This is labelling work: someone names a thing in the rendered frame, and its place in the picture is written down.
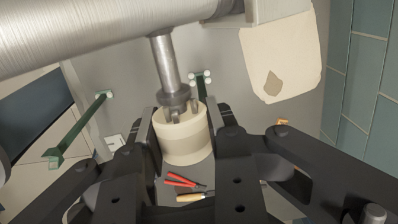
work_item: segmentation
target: pliers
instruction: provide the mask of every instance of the pliers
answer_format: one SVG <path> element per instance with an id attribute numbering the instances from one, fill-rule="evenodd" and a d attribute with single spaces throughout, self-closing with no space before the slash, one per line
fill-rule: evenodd
<path id="1" fill-rule="evenodd" d="M 181 187 L 194 187 L 196 189 L 202 189 L 205 190 L 206 189 L 206 185 L 201 185 L 195 182 L 192 182 L 188 179 L 185 179 L 184 177 L 177 175 L 177 174 L 173 174 L 172 172 L 168 172 L 167 176 L 172 177 L 174 179 L 180 180 L 182 182 L 177 182 L 177 181 L 171 181 L 171 180 L 165 180 L 165 184 L 169 184 L 169 185 L 174 185 L 174 186 L 181 186 Z"/>

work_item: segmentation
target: brown stain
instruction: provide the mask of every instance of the brown stain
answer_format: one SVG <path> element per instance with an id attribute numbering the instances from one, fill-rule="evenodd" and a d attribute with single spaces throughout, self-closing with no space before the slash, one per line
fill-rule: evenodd
<path id="1" fill-rule="evenodd" d="M 264 91 L 272 96 L 276 97 L 282 90 L 283 81 L 280 80 L 272 71 L 269 71 L 267 80 L 265 81 Z"/>

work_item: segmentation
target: teal tiled wall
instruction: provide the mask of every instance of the teal tiled wall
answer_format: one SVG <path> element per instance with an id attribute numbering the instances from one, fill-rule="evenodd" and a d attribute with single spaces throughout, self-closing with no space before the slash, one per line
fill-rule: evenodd
<path id="1" fill-rule="evenodd" d="M 327 67 L 320 140 L 398 178 L 398 0 L 332 0 Z"/>

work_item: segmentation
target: cream board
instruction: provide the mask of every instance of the cream board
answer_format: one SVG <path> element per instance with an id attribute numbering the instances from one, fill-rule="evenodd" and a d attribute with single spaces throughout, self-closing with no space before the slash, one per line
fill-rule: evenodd
<path id="1" fill-rule="evenodd" d="M 239 38 L 253 91 L 266 104 L 318 85 L 322 62 L 312 4 L 310 11 L 241 28 Z"/>

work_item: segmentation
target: green bar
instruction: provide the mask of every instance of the green bar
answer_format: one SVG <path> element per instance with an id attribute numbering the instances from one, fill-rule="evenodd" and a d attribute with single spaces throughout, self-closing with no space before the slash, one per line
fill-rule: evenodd
<path id="1" fill-rule="evenodd" d="M 203 103 L 203 98 L 207 97 L 206 86 L 204 83 L 203 75 L 196 75 L 196 83 L 198 85 L 199 101 Z"/>
<path id="2" fill-rule="evenodd" d="M 83 114 L 78 122 L 66 134 L 61 142 L 55 148 L 48 149 L 41 157 L 49 159 L 49 170 L 58 169 L 64 161 L 63 154 L 68 149 L 70 144 L 75 140 L 83 127 L 87 124 L 90 118 L 98 110 L 101 104 L 107 99 L 106 94 L 101 94 L 98 99 L 90 106 L 90 108 Z"/>

